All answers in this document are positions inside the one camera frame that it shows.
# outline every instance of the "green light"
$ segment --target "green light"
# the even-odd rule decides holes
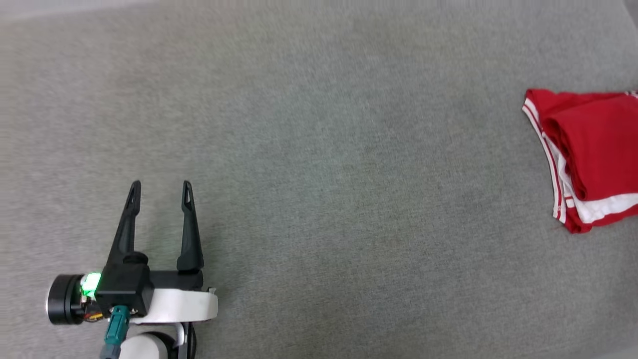
[[[102,273],[87,274],[84,279],[84,283],[82,283],[82,294],[95,298],[95,290],[98,288],[98,283],[100,283],[101,277]]]

